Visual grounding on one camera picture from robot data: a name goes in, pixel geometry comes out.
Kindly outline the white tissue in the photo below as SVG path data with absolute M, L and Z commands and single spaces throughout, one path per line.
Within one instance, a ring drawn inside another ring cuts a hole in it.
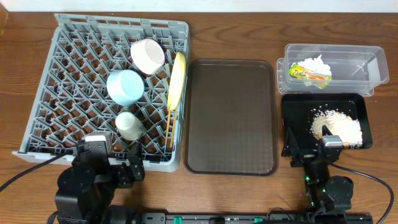
M 305 60 L 300 61 L 297 64 L 315 73 L 331 76 L 331 68 L 329 65 L 323 62 L 321 55 L 316 58 L 306 58 Z

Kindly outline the pink bowl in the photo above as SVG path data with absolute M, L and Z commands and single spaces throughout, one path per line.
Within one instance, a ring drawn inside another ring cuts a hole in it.
M 145 74 L 155 74 L 165 63 L 164 51 L 153 39 L 143 39 L 132 43 L 130 51 L 132 61 Z

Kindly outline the rice food scraps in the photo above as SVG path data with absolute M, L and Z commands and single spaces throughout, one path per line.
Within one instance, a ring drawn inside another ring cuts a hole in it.
M 310 133 L 315 139 L 321 139 L 323 126 L 326 126 L 332 135 L 339 136 L 345 148 L 359 148 L 363 145 L 359 121 L 343 112 L 337 110 L 317 112 L 310 127 Z

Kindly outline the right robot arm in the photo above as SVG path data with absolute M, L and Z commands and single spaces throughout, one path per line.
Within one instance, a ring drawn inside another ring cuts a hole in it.
M 304 169 L 305 190 L 312 209 L 305 213 L 310 223 L 348 223 L 346 211 L 351 209 L 354 183 L 348 177 L 331 176 L 328 166 L 339 159 L 343 141 L 322 127 L 316 149 L 299 148 L 299 140 L 291 127 L 285 129 L 285 143 L 281 156 L 291 158 L 291 167 Z

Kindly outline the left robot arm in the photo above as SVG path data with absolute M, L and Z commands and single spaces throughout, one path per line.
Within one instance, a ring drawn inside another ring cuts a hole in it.
M 112 165 L 111 134 L 91 133 L 72 147 L 72 166 L 63 171 L 55 195 L 59 223 L 141 223 L 133 208 L 112 205 L 116 189 L 128 189 L 144 180 L 142 147 L 128 152 L 128 162 Z

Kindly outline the yellow plate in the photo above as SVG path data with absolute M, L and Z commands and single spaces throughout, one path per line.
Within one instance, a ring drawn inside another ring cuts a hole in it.
M 185 82 L 187 62 L 183 53 L 176 54 L 172 74 L 170 77 L 169 92 L 167 96 L 167 110 L 173 111 L 177 108 Z

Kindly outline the light blue bowl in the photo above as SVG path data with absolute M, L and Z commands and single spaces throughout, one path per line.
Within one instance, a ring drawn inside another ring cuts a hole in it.
M 132 70 L 112 71 L 106 88 L 111 99 L 121 106 L 131 106 L 144 95 L 144 81 Z

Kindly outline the wooden chopstick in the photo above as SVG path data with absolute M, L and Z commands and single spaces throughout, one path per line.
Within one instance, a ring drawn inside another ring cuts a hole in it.
M 177 117 L 178 117 L 178 113 L 177 113 L 177 109 L 176 109 L 176 110 L 174 110 L 174 120 L 173 120 L 171 140 L 170 140 L 170 148 L 171 149 L 173 149 L 173 144 L 174 144 L 174 132 L 175 132 L 175 126 L 177 123 Z
M 166 147 L 167 147 L 167 142 L 168 142 L 168 138 L 169 138 L 170 119 L 171 119 L 171 112 L 168 111 L 167 126 L 166 126 L 166 133 L 165 133 L 165 145 L 166 145 Z

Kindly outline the white cup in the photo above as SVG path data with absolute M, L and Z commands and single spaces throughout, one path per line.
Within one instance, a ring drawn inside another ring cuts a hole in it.
M 128 141 L 136 140 L 143 134 L 142 122 L 130 112 L 118 114 L 115 123 L 120 135 Z

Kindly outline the green snack wrapper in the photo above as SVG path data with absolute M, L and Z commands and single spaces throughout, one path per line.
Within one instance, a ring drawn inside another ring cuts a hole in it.
M 302 80 L 306 86 L 315 85 L 319 89 L 325 89 L 332 79 L 331 75 L 316 73 L 301 67 L 296 63 L 289 68 L 289 75 L 296 79 Z

